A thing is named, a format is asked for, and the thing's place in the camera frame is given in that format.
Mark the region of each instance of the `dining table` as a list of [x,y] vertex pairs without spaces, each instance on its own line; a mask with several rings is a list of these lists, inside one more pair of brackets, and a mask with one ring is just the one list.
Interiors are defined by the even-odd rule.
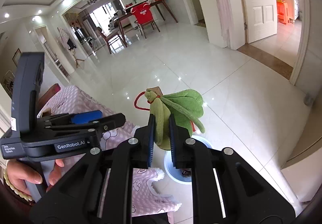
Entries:
[[[160,8],[159,8],[159,4],[162,4],[167,9],[167,11],[170,13],[170,15],[175,20],[175,22],[176,23],[178,22],[177,19],[176,19],[176,17],[174,16],[173,12],[171,11],[171,9],[169,8],[169,6],[166,4],[166,2],[164,0],[153,1],[153,2],[150,2],[149,4],[151,5],[151,7],[152,6],[155,6],[157,8],[157,10],[158,10],[159,14],[161,15],[162,19],[165,21],[165,18],[164,18],[163,14],[161,13]],[[126,40],[125,40],[125,34],[124,34],[124,30],[123,30],[121,21],[133,15],[130,12],[130,10],[131,10],[132,7],[126,8],[126,11],[128,11],[128,12],[125,15],[122,15],[122,16],[118,17],[115,20],[117,22],[119,28],[120,28],[121,36],[122,36],[122,39],[123,39],[123,42],[124,42],[125,47],[127,47],[128,45],[127,45]]]

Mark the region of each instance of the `chandelier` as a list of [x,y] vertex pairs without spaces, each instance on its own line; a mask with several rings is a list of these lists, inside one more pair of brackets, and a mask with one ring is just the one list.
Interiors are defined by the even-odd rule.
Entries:
[[87,0],[88,5],[96,3],[98,0]]

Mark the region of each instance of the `framed picture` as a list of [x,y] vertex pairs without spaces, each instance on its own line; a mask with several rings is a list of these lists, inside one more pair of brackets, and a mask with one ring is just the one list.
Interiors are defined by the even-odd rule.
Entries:
[[15,54],[14,54],[14,56],[12,58],[12,60],[15,63],[16,66],[18,66],[18,61],[20,59],[20,56],[21,56],[21,51],[18,48],[18,50],[15,52]]

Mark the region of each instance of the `white cabinet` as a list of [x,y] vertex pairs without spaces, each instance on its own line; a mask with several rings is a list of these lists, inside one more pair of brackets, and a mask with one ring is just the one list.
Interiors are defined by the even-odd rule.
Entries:
[[289,17],[290,19],[296,20],[298,18],[299,3],[298,0],[285,0],[289,7]]

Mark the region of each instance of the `light blue bucket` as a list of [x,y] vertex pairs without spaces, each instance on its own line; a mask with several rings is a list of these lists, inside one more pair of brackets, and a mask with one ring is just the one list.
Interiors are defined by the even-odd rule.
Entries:
[[[211,145],[211,143],[206,140],[203,137],[192,135],[192,138],[201,141],[203,144],[205,144],[208,148],[213,149],[214,147]],[[175,182],[191,185],[191,177],[184,177],[181,174],[181,170],[176,169],[173,166],[172,158],[171,158],[171,151],[167,151],[164,156],[164,168],[167,174],[170,176],[171,179],[173,179]]]

